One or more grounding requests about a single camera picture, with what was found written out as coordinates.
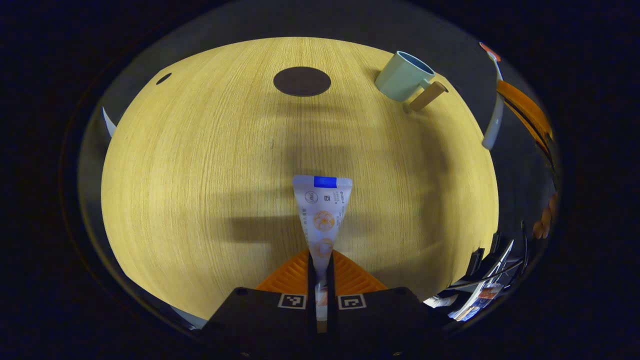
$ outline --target wood grain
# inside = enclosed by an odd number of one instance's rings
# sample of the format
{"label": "wood grain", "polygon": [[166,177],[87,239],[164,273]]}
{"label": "wood grain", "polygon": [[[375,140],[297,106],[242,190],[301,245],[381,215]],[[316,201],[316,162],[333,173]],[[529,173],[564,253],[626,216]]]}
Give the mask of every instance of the wood grain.
{"label": "wood grain", "polygon": [[[336,250],[386,286],[426,299],[488,249],[498,193],[482,133],[454,87],[427,108],[381,94],[392,54],[322,38],[269,38],[186,58],[124,113],[104,163],[102,212],[124,272],[209,318],[303,250],[291,179],[350,177]],[[325,93],[283,94],[273,77],[308,66]],[[165,74],[171,76],[160,84]]]}

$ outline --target toothpaste tube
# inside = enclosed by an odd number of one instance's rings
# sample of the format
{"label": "toothpaste tube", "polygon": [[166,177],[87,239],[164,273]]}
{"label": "toothpaste tube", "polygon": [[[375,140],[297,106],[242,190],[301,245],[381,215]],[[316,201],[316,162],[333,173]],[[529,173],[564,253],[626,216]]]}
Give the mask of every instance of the toothpaste tube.
{"label": "toothpaste tube", "polygon": [[300,223],[316,269],[316,288],[326,284],[326,269],[338,229],[347,211],[352,185],[351,179],[341,177],[293,177]]}

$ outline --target small hole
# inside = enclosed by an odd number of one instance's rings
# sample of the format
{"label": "small hole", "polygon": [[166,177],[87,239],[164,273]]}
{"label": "small hole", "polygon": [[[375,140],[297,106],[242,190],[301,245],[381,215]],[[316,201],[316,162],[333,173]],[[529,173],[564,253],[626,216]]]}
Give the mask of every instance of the small hole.
{"label": "small hole", "polygon": [[156,83],[156,85],[159,85],[160,83],[162,83],[164,80],[167,80],[169,78],[169,76],[171,76],[171,73],[163,76],[160,78],[160,80],[158,80],[158,82]]}

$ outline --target dark round coaster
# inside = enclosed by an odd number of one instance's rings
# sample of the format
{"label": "dark round coaster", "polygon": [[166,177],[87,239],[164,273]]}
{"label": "dark round coaster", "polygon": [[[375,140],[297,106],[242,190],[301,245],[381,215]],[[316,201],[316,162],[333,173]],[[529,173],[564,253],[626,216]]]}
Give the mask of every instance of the dark round coaster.
{"label": "dark round coaster", "polygon": [[324,72],[312,67],[290,67],[273,77],[278,90],[294,96],[319,95],[331,86],[331,78]]}

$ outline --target wooden stick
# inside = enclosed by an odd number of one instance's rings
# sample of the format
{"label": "wooden stick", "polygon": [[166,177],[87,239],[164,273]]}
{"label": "wooden stick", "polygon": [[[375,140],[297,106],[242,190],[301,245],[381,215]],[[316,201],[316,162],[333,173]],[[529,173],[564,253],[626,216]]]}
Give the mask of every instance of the wooden stick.
{"label": "wooden stick", "polygon": [[428,88],[424,89],[422,94],[418,95],[409,105],[411,110],[418,111],[427,106],[431,101],[434,101],[436,97],[440,96],[443,92],[449,92],[443,84],[434,81]]}

